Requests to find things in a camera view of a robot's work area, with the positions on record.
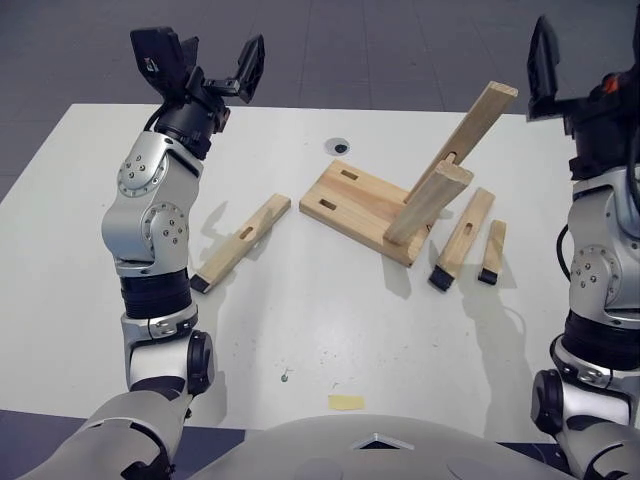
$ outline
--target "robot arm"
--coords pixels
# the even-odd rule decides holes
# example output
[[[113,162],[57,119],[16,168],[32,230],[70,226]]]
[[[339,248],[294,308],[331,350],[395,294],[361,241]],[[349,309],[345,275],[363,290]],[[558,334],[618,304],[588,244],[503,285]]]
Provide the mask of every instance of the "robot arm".
[[[544,17],[529,53],[529,117],[562,115],[578,152],[569,162],[577,180],[570,312],[551,344],[557,370],[536,375],[531,416],[584,479],[640,473],[639,43],[640,10],[635,65],[607,75],[589,97],[564,101],[555,101],[559,54]]]
[[[189,211],[209,138],[229,117],[222,97],[253,98],[264,41],[247,42],[236,76],[218,81],[196,66],[195,37],[180,43],[161,27],[133,31],[131,40],[140,72],[164,102],[120,165],[116,200],[102,223],[125,304],[129,392],[100,407],[24,478],[169,478],[189,405],[213,381],[211,337],[194,328]]]

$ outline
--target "black foam tip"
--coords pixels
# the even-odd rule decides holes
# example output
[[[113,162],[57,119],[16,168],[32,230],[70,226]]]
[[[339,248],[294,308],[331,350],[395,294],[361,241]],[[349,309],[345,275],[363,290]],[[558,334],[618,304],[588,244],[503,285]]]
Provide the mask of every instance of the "black foam tip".
[[[189,284],[191,285],[191,288],[200,293],[206,293],[209,289],[209,282],[207,282],[198,274],[191,277],[191,280],[189,280]]]
[[[446,292],[453,283],[453,276],[449,275],[439,265],[436,265],[429,277],[429,281],[434,287]]]
[[[483,268],[480,275],[478,275],[478,280],[488,283],[489,285],[495,285],[498,282],[498,274]]]

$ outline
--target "white table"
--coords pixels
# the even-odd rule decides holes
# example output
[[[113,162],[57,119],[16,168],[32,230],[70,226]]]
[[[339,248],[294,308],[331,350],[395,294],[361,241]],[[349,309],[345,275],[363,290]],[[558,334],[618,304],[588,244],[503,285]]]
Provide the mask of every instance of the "white table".
[[[100,224],[117,167],[154,108],[72,106],[0,204],[0,408],[86,417],[124,391],[123,304]],[[194,293],[218,374],[191,425],[264,429],[335,413],[327,395],[352,394],[365,397],[366,413],[545,440],[528,417],[533,374],[551,366],[548,344],[568,309],[554,242],[575,149],[560,121],[503,116],[464,163],[472,187],[411,269],[297,208],[332,160],[328,138],[350,142],[347,162],[410,188],[461,118],[233,109],[191,213],[191,272],[272,193],[293,206],[222,284]],[[461,278],[442,294],[427,277],[479,186],[496,201]],[[497,288],[475,279],[492,218],[508,223]]]

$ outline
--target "cable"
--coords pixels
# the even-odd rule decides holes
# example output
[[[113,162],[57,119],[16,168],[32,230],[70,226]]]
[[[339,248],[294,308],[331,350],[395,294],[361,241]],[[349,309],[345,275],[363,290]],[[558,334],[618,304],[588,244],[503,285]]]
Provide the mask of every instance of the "cable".
[[[627,187],[636,206],[636,210],[640,213],[640,191],[638,191],[638,179],[636,178],[636,165],[640,156],[640,127],[636,129],[636,134],[631,140],[631,153],[629,162],[627,163]]]
[[[169,110],[169,104],[165,102],[162,105],[160,105],[160,107],[155,112],[153,112],[153,114],[149,117],[149,120],[147,120],[147,123],[145,123],[144,131],[150,132],[151,127],[153,126],[155,121],[158,118],[160,118],[160,115],[164,114],[167,110]]]
[[[556,240],[556,255],[558,256],[558,263],[560,264],[560,268],[562,269],[562,273],[567,277],[567,280],[571,281],[571,273],[567,268],[567,264],[564,261],[564,255],[562,253],[562,242],[564,240],[564,236],[569,231],[569,225],[565,225],[560,230],[560,234],[558,234],[558,239]]]

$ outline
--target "wooden plank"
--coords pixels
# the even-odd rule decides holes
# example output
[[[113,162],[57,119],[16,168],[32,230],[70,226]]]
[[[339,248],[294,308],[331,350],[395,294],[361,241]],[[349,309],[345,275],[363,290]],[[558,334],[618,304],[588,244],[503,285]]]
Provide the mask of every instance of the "wooden plank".
[[[398,244],[406,242],[421,227],[433,223],[440,211],[467,188],[471,180],[473,173],[469,170],[447,160],[440,162],[389,225],[384,237]]]
[[[493,193],[484,188],[478,188],[462,213],[462,217],[438,258],[436,268],[429,277],[429,281],[440,290],[446,291],[460,272],[460,267],[494,199]]]
[[[506,223],[501,220],[491,222],[489,238],[484,250],[484,259],[482,260],[482,271],[478,275],[478,280],[481,282],[495,285],[498,281],[498,274],[502,269],[502,249],[506,234]]]
[[[442,160],[449,160],[450,154],[453,153],[455,155],[452,160],[453,163],[460,165],[517,96],[518,90],[516,88],[502,83],[489,82],[435,156],[431,165],[411,189],[405,202],[408,203],[411,197],[415,195],[418,187],[426,180],[438,163]]]
[[[290,198],[274,194],[198,270],[198,273],[191,278],[191,287],[199,292],[207,293],[220,283],[290,207]]]
[[[300,211],[405,266],[415,261],[429,233],[421,227],[405,243],[384,238],[405,207],[407,191],[335,160],[300,200]]]

